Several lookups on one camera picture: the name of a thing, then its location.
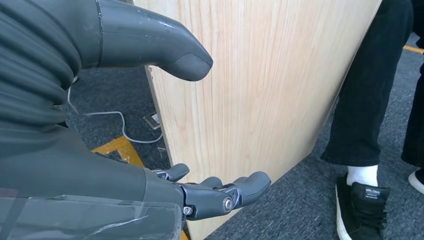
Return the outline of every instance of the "robotic arm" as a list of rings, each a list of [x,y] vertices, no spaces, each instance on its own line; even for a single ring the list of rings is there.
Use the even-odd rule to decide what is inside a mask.
[[[176,183],[187,166],[151,171],[108,159],[58,125],[65,116],[55,105],[80,69],[154,65],[204,78],[213,60],[179,22],[115,0],[0,0],[0,29],[0,189],[173,203],[199,220],[249,205],[270,186],[263,172],[226,185]]]

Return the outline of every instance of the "power cord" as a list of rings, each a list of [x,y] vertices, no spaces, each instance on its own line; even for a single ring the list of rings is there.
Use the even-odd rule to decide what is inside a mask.
[[[104,111],[104,112],[90,112],[90,113],[79,113],[77,111],[77,109],[74,107],[74,105],[71,103],[71,87],[69,87],[68,92],[67,92],[67,103],[69,104],[69,106],[79,115],[84,115],[84,116],[93,116],[93,115],[107,115],[107,114],[119,114],[120,118],[122,119],[122,134],[123,136],[128,139],[129,141],[133,142],[133,143],[138,143],[138,144],[153,144],[158,142],[159,140],[161,140],[163,134],[161,133],[160,136],[155,139],[155,140],[151,140],[151,141],[140,141],[140,140],[135,140],[132,139],[131,137],[127,136],[127,134],[125,133],[125,118],[124,115],[122,114],[122,112],[120,111]]]

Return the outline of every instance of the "robotic thumb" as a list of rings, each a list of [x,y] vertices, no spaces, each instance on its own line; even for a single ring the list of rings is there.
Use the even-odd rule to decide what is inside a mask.
[[[213,60],[181,23],[115,0],[99,0],[99,67],[154,65],[186,81],[203,79]]]

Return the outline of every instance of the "wood grain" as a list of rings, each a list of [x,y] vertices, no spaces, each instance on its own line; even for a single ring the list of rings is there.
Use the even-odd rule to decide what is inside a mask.
[[[232,182],[275,181],[311,152],[380,0],[134,4],[183,23],[214,60],[199,82],[147,68],[171,163],[190,167],[183,181]],[[192,239],[229,217],[189,222]]]

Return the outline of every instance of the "black trousers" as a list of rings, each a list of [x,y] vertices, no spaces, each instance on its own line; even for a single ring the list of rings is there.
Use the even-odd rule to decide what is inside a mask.
[[[424,0],[383,0],[353,60],[321,158],[366,167],[379,164],[378,136],[402,49],[414,30],[424,45]],[[410,114],[402,159],[424,168],[424,65]]]

